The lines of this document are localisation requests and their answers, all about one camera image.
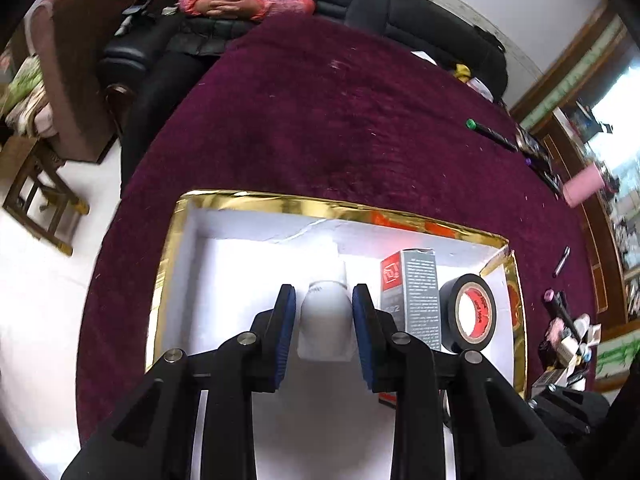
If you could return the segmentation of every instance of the red logo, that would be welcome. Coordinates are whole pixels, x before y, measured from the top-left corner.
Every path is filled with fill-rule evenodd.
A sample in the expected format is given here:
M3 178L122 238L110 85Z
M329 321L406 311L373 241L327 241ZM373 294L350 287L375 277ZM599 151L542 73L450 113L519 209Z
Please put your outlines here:
M402 285L400 253L392 254L380 264L382 268L382 290Z

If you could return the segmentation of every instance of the yellow object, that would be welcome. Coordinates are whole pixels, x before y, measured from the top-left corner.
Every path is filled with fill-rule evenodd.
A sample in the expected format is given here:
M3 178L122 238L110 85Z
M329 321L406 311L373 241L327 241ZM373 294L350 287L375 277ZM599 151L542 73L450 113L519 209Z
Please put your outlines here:
M456 72L454 73L454 77L463 83L466 83L471 79L471 69L467 65L456 63Z

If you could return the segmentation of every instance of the gray product box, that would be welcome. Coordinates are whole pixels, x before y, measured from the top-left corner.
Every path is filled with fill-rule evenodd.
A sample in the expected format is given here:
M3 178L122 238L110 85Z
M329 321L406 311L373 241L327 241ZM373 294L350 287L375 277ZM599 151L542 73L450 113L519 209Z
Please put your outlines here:
M380 310L389 312L398 330L440 350L440 293L432 249L405 249L380 263Z

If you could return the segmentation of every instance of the gold foil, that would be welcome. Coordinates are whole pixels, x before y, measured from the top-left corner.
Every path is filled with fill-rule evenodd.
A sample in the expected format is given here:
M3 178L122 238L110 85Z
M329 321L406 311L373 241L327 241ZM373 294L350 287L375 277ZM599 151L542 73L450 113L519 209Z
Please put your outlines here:
M293 195L276 195L272 193L263 193L255 191L237 191L237 190L194 190L185 193L175 205L174 215L169 226L169 231L164 242L164 250L162 250L162 258L158 267L156 276L156 287L151 305L151 313L149 316L149 326L146 340L145 365L149 369L151 365L162 355L162 337L164 327L166 325L166 304L170 296L171 275L175 263L175 256L184 230L188 210L190 208L206 208L206 209L233 209L243 211L261 211L269 213L289 213L303 216L311 216L315 218L340 219L352 222L363 222L367 224L375 224L386 227L394 227L398 229L406 229L419 233L426 233L455 240L463 240L475 244L487 245L496 249L508 247L509 241L498 235L472 229L449 222L442 222L433 218L415 215L402 211L393 211L389 209L378 209L366 205L354 204L350 202L338 202L335 200L323 200L319 198L309 198ZM522 309L522 297L520 295L520 282L517 278L517 267L515 267L515 256L513 253L505 264L505 273L507 267L513 265L515 268L514 293L517 295L517 304ZM511 301L511 313L514 316L514 304ZM522 320L520 328L524 330L524 312L519 319ZM526 384L526 339L524 339L524 377L514 378L514 383ZM515 327L514 327L514 355L515 353ZM518 357L514 358L514 370L523 368L518 367L517 363L522 360Z
M504 246L500 251L495 253L494 257L491 258L480 271L480 277L486 278L489 274L494 272L495 269L505 264L511 253L509 251L509 246Z
M513 251L504 263L504 275L507 279L513 327L513 389L524 399L527 393L527 319L524 314L518 264Z

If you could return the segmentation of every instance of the small bottle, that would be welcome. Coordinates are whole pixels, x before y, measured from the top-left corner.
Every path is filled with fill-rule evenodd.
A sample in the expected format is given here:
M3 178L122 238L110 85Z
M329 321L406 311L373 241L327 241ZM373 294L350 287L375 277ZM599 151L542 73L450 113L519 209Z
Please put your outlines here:
M575 329L578 331L578 335L580 336L580 341L583 340L584 335L587 333L590 323L591 323L591 319L589 318L589 314L582 314L579 318L577 318L574 321L574 326L575 326Z
M344 261L332 240L324 241L314 257L300 307L298 355L308 361L350 361L356 345Z
M586 363L591 361L591 348L587 346L587 343L580 343L580 350L582 351L582 360Z

